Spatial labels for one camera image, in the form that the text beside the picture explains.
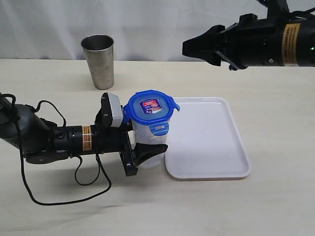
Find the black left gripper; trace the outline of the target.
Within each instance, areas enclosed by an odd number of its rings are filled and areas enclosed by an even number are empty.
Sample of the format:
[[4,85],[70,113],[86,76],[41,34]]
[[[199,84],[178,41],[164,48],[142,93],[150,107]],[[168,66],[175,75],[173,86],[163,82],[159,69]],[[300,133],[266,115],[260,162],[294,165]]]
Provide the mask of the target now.
[[94,121],[95,150],[101,154],[118,152],[127,177],[137,174],[136,166],[157,167],[162,162],[168,145],[136,143],[134,161],[127,124],[122,121],[120,127],[111,127],[112,115],[107,92],[101,96],[100,103],[101,107]]

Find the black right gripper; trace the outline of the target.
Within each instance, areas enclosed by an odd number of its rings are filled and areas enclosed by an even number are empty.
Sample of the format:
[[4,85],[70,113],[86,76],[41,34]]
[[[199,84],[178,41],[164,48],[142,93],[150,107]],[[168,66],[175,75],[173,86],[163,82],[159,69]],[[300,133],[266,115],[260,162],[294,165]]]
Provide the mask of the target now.
[[213,66],[229,63],[232,71],[252,66],[283,66],[282,36],[285,25],[284,0],[260,0],[267,17],[240,16],[227,29],[215,25],[205,33],[182,43],[182,55],[199,58]]

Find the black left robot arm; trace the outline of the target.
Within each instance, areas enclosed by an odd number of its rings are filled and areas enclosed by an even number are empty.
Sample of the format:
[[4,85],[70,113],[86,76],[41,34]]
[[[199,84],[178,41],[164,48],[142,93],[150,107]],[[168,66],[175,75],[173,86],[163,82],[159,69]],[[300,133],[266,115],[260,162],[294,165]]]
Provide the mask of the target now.
[[105,92],[94,124],[58,126],[39,118],[40,107],[17,104],[12,94],[0,96],[0,138],[16,148],[30,164],[49,164],[75,156],[117,152],[126,176],[137,174],[137,167],[148,159],[165,153],[166,144],[131,146],[131,123],[124,120],[118,96]]

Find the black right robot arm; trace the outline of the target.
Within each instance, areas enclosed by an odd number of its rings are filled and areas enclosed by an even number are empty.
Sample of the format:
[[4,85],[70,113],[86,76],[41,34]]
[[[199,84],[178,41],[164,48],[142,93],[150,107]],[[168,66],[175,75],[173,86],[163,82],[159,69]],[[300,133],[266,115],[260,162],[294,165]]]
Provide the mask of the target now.
[[182,43],[183,56],[213,66],[227,62],[229,70],[248,67],[315,65],[314,8],[291,12],[285,0],[261,0],[267,16],[249,13],[229,27],[212,26]]

